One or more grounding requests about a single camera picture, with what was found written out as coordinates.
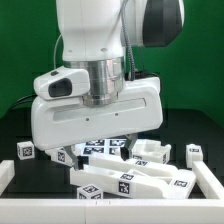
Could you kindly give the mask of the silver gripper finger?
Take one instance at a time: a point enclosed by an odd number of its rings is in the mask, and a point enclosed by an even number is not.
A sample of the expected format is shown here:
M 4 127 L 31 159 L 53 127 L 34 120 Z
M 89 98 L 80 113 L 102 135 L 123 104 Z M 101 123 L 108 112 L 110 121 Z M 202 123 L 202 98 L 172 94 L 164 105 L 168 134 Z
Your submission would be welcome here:
M 138 139 L 138 134 L 128 134 L 126 136 L 126 142 L 123 147 L 120 148 L 121 158 L 126 161 L 132 157 L 132 149 Z
M 73 153 L 73 150 L 70 146 L 64 147 L 65 152 L 71 158 L 71 166 L 74 170 L 80 170 L 82 168 L 82 163 L 79 161 L 79 158 Z

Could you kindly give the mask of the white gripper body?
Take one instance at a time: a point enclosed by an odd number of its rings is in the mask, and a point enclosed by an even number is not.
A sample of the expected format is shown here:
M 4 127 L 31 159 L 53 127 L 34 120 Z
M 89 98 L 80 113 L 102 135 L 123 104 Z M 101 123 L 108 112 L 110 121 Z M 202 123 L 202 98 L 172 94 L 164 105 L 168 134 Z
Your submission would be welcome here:
M 36 98 L 31 110 L 33 142 L 40 150 L 154 130 L 162 121 L 157 77 L 128 82 L 118 99 L 103 107 L 86 107 L 78 97 Z

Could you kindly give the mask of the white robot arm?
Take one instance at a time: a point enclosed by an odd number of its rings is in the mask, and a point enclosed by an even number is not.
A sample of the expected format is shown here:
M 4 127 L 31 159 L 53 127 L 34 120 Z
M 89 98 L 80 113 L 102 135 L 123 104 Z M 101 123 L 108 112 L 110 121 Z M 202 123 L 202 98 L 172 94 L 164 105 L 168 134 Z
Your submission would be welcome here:
M 56 0 L 63 64 L 34 81 L 40 150 L 127 136 L 163 120 L 160 80 L 137 72 L 135 46 L 164 47 L 182 31 L 183 0 Z

